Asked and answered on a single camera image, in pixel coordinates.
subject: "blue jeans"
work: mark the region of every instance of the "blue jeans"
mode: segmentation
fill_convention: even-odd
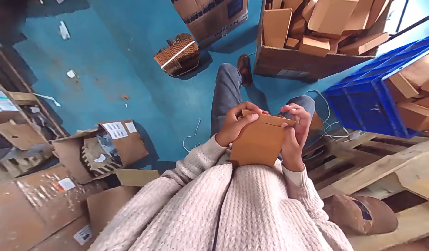
[[[235,66],[223,63],[219,67],[218,75],[216,76],[213,103],[211,105],[211,137],[217,134],[222,128],[227,112],[242,103],[240,93],[241,81],[241,74]],[[311,114],[311,118],[314,115],[315,101],[311,97],[298,96],[291,98],[286,105],[291,103],[304,107]],[[290,114],[280,114],[290,119]]]

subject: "brown shoe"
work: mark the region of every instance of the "brown shoe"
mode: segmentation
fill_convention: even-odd
[[[238,70],[242,77],[242,85],[245,87],[251,85],[253,78],[251,76],[250,58],[247,54],[242,54],[238,59]]]

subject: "blue plastic crate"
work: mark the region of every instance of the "blue plastic crate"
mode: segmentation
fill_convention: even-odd
[[[328,88],[325,96],[343,127],[411,138],[385,79],[429,54],[429,37],[389,51]]]

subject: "box flap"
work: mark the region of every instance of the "box flap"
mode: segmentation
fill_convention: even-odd
[[[151,180],[160,177],[157,170],[117,169],[115,170],[118,180],[123,186],[142,187]]]

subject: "finger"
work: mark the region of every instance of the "finger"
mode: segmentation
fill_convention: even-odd
[[[233,124],[233,129],[235,131],[240,131],[245,125],[250,124],[257,120],[259,118],[259,115],[257,113],[249,114],[242,119],[238,120]]]

